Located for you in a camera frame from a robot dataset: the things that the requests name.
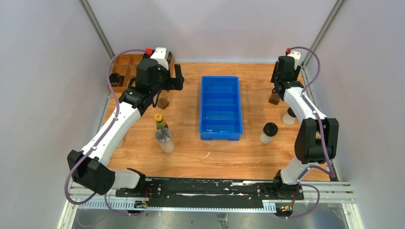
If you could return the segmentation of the tall oil bottle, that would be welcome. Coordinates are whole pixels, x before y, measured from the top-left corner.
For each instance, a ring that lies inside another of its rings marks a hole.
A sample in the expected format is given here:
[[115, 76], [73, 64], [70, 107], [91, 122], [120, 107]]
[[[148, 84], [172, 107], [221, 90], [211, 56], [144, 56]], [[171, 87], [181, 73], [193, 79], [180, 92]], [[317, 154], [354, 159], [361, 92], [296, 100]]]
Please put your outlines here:
[[280, 96], [278, 95], [278, 93], [276, 93], [275, 90], [272, 90], [272, 93], [271, 93], [271, 95], [270, 95], [270, 97], [269, 97], [268, 102], [269, 102], [270, 104], [273, 104], [273, 105], [278, 105], [279, 102], [280, 102], [280, 100], [281, 100], [281, 98], [280, 98]]
[[169, 106], [169, 99], [168, 99], [168, 91], [166, 90], [161, 90], [161, 93], [159, 94], [159, 99], [157, 102], [157, 107], [164, 110]]

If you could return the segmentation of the blue plastic divided bin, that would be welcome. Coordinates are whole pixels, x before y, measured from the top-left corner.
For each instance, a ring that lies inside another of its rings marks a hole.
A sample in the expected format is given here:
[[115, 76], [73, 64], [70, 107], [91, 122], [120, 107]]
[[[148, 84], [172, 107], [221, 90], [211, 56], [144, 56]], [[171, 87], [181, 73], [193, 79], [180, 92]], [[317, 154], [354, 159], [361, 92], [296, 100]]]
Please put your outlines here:
[[199, 132], [201, 140], [240, 140], [243, 119], [237, 76], [201, 78]]

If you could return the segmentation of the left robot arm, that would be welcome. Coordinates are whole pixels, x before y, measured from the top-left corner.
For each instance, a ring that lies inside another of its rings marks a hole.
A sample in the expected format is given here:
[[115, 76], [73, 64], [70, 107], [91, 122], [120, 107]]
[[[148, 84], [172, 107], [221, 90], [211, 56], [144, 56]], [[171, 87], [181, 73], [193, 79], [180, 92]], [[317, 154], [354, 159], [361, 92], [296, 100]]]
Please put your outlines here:
[[98, 133], [80, 151], [72, 150], [67, 156], [69, 178], [75, 183], [105, 195], [111, 189], [127, 188], [135, 197], [146, 192], [142, 173], [134, 169], [107, 168], [112, 154], [127, 131], [151, 106], [162, 90], [183, 89], [181, 65], [174, 65], [175, 77], [158, 60], [147, 58], [137, 65], [136, 77], [117, 100], [116, 108]]

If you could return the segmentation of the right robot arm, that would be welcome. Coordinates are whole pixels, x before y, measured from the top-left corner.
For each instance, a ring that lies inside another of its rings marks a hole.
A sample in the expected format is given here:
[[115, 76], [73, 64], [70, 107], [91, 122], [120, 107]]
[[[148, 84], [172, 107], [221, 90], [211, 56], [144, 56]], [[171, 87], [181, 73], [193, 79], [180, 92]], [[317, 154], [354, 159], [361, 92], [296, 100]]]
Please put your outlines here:
[[280, 56], [271, 78], [275, 93], [300, 123], [294, 144], [295, 156], [273, 179], [273, 194], [278, 199], [297, 191], [302, 178], [310, 170], [320, 169], [321, 164], [330, 164], [337, 151], [339, 122], [328, 118], [307, 97], [298, 80], [300, 57], [299, 52]]

